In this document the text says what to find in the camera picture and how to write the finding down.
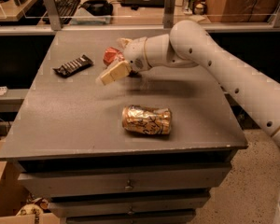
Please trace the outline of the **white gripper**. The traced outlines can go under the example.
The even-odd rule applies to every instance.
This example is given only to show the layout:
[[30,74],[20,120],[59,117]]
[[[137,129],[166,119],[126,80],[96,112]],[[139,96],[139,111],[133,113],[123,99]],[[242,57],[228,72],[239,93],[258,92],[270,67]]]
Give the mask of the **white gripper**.
[[117,44],[124,49],[123,56],[126,61],[113,62],[104,70],[95,82],[99,85],[108,85],[116,80],[127,77],[131,71],[143,72],[151,68],[148,64],[145,52],[146,37],[131,40],[130,38],[118,38]]

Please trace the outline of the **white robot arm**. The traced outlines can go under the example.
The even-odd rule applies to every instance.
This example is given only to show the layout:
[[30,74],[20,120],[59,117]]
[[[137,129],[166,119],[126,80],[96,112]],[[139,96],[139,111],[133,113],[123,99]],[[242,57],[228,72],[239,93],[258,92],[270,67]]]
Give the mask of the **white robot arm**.
[[124,60],[101,73],[100,84],[157,66],[199,65],[280,147],[280,83],[224,50],[197,22],[180,21],[165,35],[120,42]]

